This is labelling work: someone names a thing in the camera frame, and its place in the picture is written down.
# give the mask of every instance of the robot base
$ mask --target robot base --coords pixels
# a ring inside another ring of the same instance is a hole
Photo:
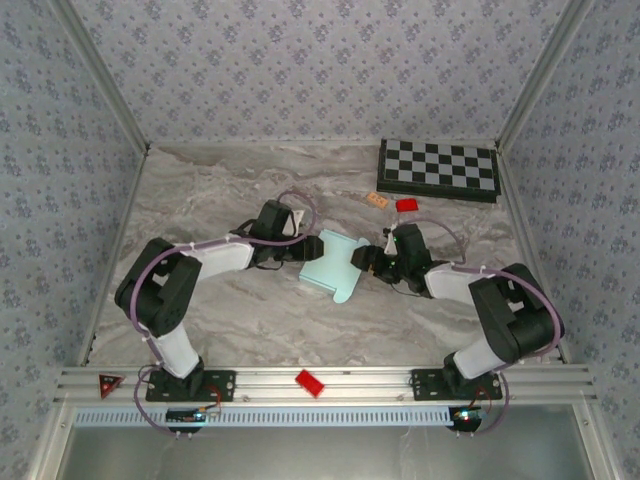
[[[174,376],[165,370],[153,372],[147,387],[147,402],[232,402],[236,388],[236,372],[233,370],[204,370],[200,387],[190,395]]]
[[[413,399],[416,401],[429,400],[488,400],[486,391],[491,400],[502,398],[502,389],[497,375],[484,374],[473,380],[468,380],[459,385],[455,391],[449,382],[445,380],[444,371],[441,368],[411,370]]]

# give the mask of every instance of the red block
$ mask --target red block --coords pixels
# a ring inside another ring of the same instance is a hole
[[[418,202],[415,198],[403,198],[396,201],[396,210],[398,212],[414,212],[418,210]]]
[[[322,390],[324,390],[324,384],[306,370],[302,370],[298,374],[296,382],[315,398],[318,398]]]

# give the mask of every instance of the chessboard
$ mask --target chessboard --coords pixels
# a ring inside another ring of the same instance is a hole
[[[496,203],[496,151],[402,140],[382,140],[379,192]]]

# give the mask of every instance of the wallpaper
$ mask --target wallpaper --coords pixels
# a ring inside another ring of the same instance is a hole
[[[574,361],[640,478],[640,4],[596,0],[509,158]]]
[[[495,138],[565,0],[74,0],[152,142]]]
[[[0,4],[0,479],[75,363],[137,165],[42,0]]]

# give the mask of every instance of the light blue object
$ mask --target light blue object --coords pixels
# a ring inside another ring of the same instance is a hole
[[[331,230],[323,230],[319,237],[324,242],[324,255],[307,262],[300,271],[300,281],[333,293],[333,301],[344,303],[349,300],[360,277],[360,270],[351,265],[353,251],[369,245],[361,238],[356,241]]]

